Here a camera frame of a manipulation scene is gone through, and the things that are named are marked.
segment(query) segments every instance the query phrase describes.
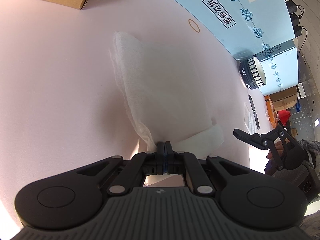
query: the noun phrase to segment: red object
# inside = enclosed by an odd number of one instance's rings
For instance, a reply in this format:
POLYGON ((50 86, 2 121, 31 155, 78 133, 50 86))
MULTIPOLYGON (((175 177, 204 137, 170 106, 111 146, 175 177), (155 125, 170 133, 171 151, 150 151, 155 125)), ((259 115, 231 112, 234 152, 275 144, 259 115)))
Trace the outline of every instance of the red object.
POLYGON ((291 116, 291 113, 287 110, 282 110, 278 112, 278 117, 284 126, 289 120, 290 116, 291 116))

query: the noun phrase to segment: black and white bowl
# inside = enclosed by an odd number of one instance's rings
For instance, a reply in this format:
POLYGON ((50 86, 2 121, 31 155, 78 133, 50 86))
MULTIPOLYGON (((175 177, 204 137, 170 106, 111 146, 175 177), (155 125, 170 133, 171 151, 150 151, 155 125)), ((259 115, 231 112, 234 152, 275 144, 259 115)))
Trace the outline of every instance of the black and white bowl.
POLYGON ((257 57, 241 60, 239 72, 245 86, 256 89, 267 84, 266 75, 257 57))

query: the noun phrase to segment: black pen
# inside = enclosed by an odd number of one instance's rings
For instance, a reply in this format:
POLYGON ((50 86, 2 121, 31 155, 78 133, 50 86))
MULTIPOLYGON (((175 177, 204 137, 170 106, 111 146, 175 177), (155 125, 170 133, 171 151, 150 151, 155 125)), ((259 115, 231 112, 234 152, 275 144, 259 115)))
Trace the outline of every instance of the black pen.
POLYGON ((257 117, 257 113, 256 113, 256 108, 254 107, 251 96, 249 96, 249 100, 250 100, 251 108, 253 111, 254 119, 256 120, 257 128, 258 128, 258 130, 260 130, 260 125, 259 125, 259 121, 258 121, 258 117, 257 117))

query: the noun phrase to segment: white tabletop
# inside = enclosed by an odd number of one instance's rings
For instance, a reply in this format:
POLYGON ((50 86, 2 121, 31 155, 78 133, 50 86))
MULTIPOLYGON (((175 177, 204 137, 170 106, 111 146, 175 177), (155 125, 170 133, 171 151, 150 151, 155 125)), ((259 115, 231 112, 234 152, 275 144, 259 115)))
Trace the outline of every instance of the white tabletop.
POLYGON ((14 198, 23 186, 112 155, 129 158, 136 148, 109 56, 114 31, 189 50, 213 124, 223 129, 217 155, 249 166, 248 145, 232 134, 246 129, 248 93, 259 132, 270 131, 263 95, 243 85, 236 60, 174 0, 89 0, 81 11, 0 0, 0 16, 0 201, 19 227, 14 198))

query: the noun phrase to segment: white cloth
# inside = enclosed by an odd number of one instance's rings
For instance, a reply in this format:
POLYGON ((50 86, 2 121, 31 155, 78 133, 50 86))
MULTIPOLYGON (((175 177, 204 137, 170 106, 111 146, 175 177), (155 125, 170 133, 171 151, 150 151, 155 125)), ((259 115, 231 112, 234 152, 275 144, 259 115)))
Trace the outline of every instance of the white cloth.
POLYGON ((174 150, 204 158, 223 142, 188 53, 118 32, 111 57, 127 114, 148 151, 170 141, 174 150))

